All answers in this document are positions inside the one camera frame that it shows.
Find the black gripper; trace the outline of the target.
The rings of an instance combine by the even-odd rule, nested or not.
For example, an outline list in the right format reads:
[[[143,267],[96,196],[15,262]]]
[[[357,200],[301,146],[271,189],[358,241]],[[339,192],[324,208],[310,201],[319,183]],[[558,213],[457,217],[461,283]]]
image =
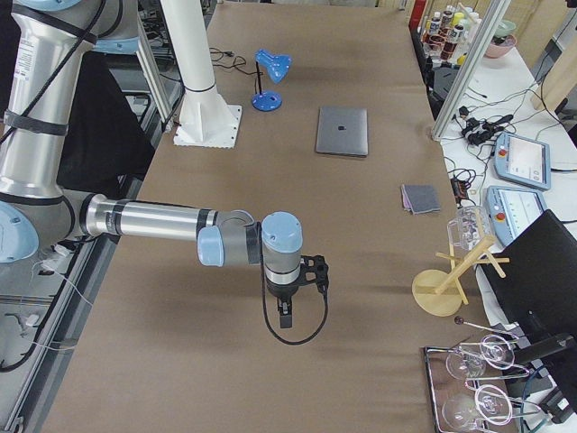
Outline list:
[[[265,267],[265,280],[268,291],[277,298],[279,326],[292,327],[291,298],[298,289],[315,284],[318,292],[327,297],[329,288],[328,264],[323,255],[302,255],[297,268],[291,272],[274,272]]]

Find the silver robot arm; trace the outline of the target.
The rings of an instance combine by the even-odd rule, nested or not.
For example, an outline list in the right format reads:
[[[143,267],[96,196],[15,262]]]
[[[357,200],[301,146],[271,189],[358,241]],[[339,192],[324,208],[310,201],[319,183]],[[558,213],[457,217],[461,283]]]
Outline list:
[[[57,182],[82,57],[134,53],[141,23],[134,1],[16,1],[21,30],[1,140],[1,259],[11,263],[79,235],[138,235],[193,241],[207,266],[259,264],[279,323],[292,325],[299,288],[329,287],[320,256],[305,256],[302,227],[288,212],[255,221],[242,210],[113,200]]]

